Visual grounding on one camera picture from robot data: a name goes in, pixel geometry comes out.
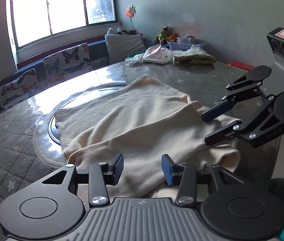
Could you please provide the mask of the teddy bear toy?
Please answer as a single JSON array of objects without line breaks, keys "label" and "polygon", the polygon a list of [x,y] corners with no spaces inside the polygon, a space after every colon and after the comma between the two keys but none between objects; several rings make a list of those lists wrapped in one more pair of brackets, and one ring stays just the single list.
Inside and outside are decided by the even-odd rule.
[{"label": "teddy bear toy", "polygon": [[153,43],[156,44],[167,44],[168,42],[176,42],[178,34],[173,31],[169,26],[165,26],[161,29],[160,33],[153,40]]}]

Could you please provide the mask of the grey pillow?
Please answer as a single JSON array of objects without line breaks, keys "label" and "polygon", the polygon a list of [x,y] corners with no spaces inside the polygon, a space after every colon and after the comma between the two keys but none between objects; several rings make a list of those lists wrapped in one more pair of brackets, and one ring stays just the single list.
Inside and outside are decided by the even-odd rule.
[{"label": "grey pillow", "polygon": [[131,53],[144,53],[146,47],[139,35],[106,34],[109,63],[124,61]]}]

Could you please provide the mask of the white plush toy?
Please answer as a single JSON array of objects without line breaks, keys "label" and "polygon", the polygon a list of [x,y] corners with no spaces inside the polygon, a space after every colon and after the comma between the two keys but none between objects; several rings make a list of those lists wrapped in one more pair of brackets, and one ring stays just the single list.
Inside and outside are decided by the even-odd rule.
[{"label": "white plush toy", "polygon": [[109,28],[107,31],[107,35],[129,35],[129,32],[118,27],[117,29]]}]

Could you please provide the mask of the colourful paper pinwheel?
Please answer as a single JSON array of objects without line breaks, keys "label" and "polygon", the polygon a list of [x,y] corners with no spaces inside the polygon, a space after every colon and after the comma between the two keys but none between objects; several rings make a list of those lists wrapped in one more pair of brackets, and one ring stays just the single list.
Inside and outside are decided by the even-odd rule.
[{"label": "colourful paper pinwheel", "polygon": [[126,7],[126,16],[129,18],[133,31],[135,31],[134,24],[133,24],[133,17],[136,14],[136,7],[131,4]]}]

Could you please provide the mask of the clear plastic storage box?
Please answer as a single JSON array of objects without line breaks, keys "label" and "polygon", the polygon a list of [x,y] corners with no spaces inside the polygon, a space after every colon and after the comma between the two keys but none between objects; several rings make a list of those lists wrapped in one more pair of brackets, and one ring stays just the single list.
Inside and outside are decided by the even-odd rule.
[{"label": "clear plastic storage box", "polygon": [[176,41],[168,42],[168,47],[171,51],[187,51],[193,45],[202,49],[205,49],[206,47],[206,43],[199,43],[199,41],[194,37],[178,37]]}]

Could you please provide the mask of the round black induction cooktop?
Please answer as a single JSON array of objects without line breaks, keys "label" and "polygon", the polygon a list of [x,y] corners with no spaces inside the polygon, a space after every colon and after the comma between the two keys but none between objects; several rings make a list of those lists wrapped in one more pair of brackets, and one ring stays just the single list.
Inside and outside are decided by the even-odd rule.
[{"label": "round black induction cooktop", "polygon": [[[118,91],[125,86],[126,86],[125,83],[109,83],[96,87],[92,90],[83,91],[81,94],[78,94],[77,96],[70,97],[65,103],[63,103],[59,107],[59,109],[78,107],[86,102],[90,102],[96,98],[100,98],[103,95],[107,95],[109,93]],[[54,114],[52,115],[48,125],[48,134],[56,144],[60,145],[58,126],[56,125],[56,117]]]}]

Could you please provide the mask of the green plastic bowl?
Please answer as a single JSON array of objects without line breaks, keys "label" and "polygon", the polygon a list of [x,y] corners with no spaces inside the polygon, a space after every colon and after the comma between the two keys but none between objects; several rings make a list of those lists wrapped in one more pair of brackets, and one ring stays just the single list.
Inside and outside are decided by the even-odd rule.
[{"label": "green plastic bowl", "polygon": [[134,52],[134,53],[129,54],[127,57],[128,58],[134,58],[136,55],[140,55],[140,54],[144,55],[144,53],[142,53],[142,52]]}]

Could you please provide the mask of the red plastic stool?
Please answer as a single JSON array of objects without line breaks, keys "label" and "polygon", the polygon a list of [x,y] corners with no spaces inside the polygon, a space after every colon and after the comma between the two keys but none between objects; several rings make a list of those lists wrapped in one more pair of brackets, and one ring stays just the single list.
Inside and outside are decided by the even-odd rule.
[{"label": "red plastic stool", "polygon": [[233,66],[233,67],[237,67],[237,68],[240,68],[240,69],[243,69],[243,70],[246,70],[246,71],[250,71],[250,70],[253,70],[254,67],[249,65],[249,64],[245,64],[245,63],[242,63],[242,62],[239,62],[239,61],[230,61],[228,63],[229,66]]}]

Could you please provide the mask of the grey quilted star table mat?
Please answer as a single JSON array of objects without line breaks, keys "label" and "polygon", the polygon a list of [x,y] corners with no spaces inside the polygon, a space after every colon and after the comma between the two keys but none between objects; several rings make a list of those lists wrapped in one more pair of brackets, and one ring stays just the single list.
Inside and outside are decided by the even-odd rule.
[{"label": "grey quilted star table mat", "polygon": [[[0,203],[10,194],[65,164],[61,147],[49,136],[53,113],[120,89],[149,75],[212,107],[221,100],[228,83],[243,70],[214,65],[117,63],[51,87],[0,114]],[[0,227],[0,240],[4,239]]]}]

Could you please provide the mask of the left butterfly cushion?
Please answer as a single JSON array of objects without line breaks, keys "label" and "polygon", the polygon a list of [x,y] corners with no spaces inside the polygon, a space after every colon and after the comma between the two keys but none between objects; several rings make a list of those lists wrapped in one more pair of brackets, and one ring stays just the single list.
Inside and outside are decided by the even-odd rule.
[{"label": "left butterfly cushion", "polygon": [[41,90],[36,70],[32,68],[13,81],[0,86],[0,113],[28,100],[39,92]]}]

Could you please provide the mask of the window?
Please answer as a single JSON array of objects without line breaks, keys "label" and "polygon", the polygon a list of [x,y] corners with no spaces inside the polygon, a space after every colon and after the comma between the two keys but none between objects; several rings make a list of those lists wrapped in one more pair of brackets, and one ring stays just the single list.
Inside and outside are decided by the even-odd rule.
[{"label": "window", "polygon": [[114,0],[11,0],[17,48],[75,29],[116,21]]}]

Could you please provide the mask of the butterfly cushion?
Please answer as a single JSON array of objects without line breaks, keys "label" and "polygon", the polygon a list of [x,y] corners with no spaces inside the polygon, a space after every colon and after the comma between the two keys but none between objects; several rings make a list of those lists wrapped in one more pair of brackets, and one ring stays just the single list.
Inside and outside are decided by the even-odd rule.
[{"label": "butterfly cushion", "polygon": [[36,70],[32,68],[13,81],[0,86],[0,113],[28,100],[39,92],[41,90]]},{"label": "butterfly cushion", "polygon": [[87,43],[51,54],[43,64],[49,87],[93,70]]}]

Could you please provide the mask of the right butterfly cushion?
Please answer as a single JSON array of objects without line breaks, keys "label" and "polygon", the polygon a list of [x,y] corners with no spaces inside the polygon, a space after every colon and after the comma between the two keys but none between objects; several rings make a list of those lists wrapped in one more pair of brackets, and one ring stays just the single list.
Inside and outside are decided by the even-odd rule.
[{"label": "right butterfly cushion", "polygon": [[49,87],[93,70],[87,43],[51,54],[43,64]]}]

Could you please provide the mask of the folded yellow green blanket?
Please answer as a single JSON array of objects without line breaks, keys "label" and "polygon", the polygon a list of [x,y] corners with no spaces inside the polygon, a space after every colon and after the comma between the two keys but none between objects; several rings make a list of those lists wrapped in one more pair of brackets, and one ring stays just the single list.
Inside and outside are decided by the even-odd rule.
[{"label": "folded yellow green blanket", "polygon": [[209,65],[216,63],[216,58],[201,47],[192,45],[186,51],[174,51],[175,62],[186,62],[195,65]]}]

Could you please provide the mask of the pink white packaged garment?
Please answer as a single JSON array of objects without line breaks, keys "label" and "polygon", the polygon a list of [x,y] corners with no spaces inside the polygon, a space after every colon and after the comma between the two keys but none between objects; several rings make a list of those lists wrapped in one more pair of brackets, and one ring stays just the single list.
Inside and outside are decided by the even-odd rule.
[{"label": "pink white packaged garment", "polygon": [[164,48],[160,44],[158,44],[151,46],[144,53],[140,53],[133,57],[126,58],[125,62],[131,65],[137,63],[152,63],[165,65],[168,63],[172,63],[173,58],[173,51],[169,50],[168,48]]}]

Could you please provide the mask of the blue sofa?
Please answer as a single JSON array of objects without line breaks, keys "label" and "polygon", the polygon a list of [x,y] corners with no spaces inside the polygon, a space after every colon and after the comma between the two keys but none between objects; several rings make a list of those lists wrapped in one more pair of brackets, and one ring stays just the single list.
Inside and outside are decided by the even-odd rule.
[{"label": "blue sofa", "polygon": [[137,37],[83,43],[48,55],[0,81],[0,114],[37,93],[73,77],[144,53],[153,45]]}]

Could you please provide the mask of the cream sweatshirt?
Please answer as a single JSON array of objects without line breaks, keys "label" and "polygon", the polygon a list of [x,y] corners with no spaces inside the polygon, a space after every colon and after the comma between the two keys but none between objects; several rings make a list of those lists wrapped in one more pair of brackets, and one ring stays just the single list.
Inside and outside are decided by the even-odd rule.
[{"label": "cream sweatshirt", "polygon": [[55,111],[62,151],[68,162],[86,169],[120,153],[124,169],[111,198],[175,197],[164,183],[161,157],[199,169],[221,165],[234,171],[240,162],[236,141],[207,146],[205,136],[233,121],[224,115],[202,120],[204,107],[167,84],[144,75],[114,93],[78,107]]}]

